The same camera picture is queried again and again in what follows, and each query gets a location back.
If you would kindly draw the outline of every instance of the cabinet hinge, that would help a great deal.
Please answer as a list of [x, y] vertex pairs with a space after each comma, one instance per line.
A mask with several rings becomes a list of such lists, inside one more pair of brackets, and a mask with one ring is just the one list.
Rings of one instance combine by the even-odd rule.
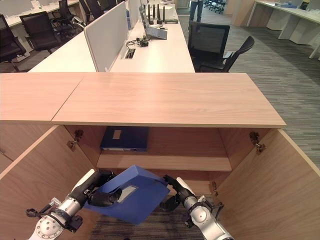
[[250, 137], [252, 144], [256, 148], [256, 154], [260, 155], [267, 147], [266, 147], [266, 145], [259, 143], [259, 138], [260, 138], [259, 133], [252, 131], [249, 133], [249, 137]]
[[83, 136], [84, 131], [81, 129], [74, 131], [74, 140], [68, 141], [66, 145], [74, 152], [76, 150], [76, 144], [80, 142], [81, 137]]
[[215, 181], [212, 182], [212, 191], [213, 191], [213, 194], [218, 197], [219, 193], [218, 193], [218, 190], [217, 190], [217, 183]]

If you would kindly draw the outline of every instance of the wooden cabinet top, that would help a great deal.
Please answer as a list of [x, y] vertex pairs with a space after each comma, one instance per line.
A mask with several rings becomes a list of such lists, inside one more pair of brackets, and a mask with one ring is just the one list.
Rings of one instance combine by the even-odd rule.
[[6, 73], [1, 120], [66, 125], [282, 128], [245, 73]]

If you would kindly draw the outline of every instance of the person's legs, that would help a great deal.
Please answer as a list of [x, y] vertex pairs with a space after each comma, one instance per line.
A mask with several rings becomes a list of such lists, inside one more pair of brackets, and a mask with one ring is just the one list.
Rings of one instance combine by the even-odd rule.
[[204, 7], [204, 1], [198, 1], [197, 5], [198, 5], [198, 10], [197, 10], [197, 14], [196, 14], [196, 21], [198, 23], [200, 23], [201, 22], [201, 15], [202, 15], [202, 8]]
[[191, 2], [189, 21], [193, 21], [194, 20], [197, 5], [198, 5], [198, 3], [196, 1], [192, 1]]

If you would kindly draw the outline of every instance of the open cabinet door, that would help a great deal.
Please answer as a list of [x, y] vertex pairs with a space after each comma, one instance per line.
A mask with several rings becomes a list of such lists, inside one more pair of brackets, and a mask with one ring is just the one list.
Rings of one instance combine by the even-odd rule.
[[[84, 174], [93, 168], [82, 150], [67, 146], [74, 140], [64, 126], [53, 126], [0, 174], [0, 239], [26, 240], [37, 218], [26, 209], [42, 209], [53, 197], [63, 201]], [[80, 229], [64, 230], [59, 239], [87, 240], [99, 215], [82, 209]]]
[[218, 188], [222, 225], [236, 240], [320, 237], [320, 170], [281, 129], [261, 141]]

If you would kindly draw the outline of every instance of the blue folder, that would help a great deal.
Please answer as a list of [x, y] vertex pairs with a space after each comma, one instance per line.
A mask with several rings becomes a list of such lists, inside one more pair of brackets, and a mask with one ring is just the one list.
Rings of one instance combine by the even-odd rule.
[[113, 193], [119, 188], [121, 198], [111, 206], [85, 204], [85, 208], [128, 223], [142, 223], [168, 195], [168, 183], [152, 172], [133, 165], [99, 188], [99, 192]]

